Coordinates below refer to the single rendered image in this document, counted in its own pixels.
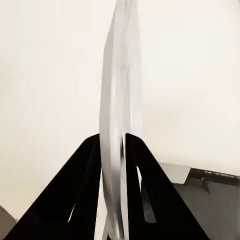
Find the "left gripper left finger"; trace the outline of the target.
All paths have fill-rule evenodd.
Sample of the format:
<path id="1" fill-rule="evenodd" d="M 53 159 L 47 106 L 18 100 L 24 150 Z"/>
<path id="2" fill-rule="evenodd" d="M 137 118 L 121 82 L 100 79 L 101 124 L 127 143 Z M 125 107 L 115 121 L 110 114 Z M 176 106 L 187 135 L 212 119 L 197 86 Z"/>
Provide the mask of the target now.
<path id="1" fill-rule="evenodd" d="M 88 137 L 3 240 L 94 240 L 100 134 Z"/>

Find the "saucer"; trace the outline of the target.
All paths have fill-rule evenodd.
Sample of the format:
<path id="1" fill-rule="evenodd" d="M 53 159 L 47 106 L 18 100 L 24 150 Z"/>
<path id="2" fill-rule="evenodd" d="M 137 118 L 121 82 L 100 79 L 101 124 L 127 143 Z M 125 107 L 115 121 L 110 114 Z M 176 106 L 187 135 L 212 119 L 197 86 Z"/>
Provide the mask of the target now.
<path id="1" fill-rule="evenodd" d="M 142 58 L 137 0 L 116 0 L 103 50 L 99 138 L 103 197 L 115 240 L 129 240 L 126 134 L 142 139 Z M 141 189 L 142 176 L 137 166 Z"/>

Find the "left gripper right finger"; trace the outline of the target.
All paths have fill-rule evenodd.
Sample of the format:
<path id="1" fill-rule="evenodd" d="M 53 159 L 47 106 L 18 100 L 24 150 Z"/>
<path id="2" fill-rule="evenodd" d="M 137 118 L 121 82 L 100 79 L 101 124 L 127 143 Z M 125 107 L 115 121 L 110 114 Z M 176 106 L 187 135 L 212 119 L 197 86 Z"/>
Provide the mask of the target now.
<path id="1" fill-rule="evenodd" d="M 210 240 L 145 142 L 125 135 L 129 240 Z M 139 168 L 156 223 L 145 220 Z"/>

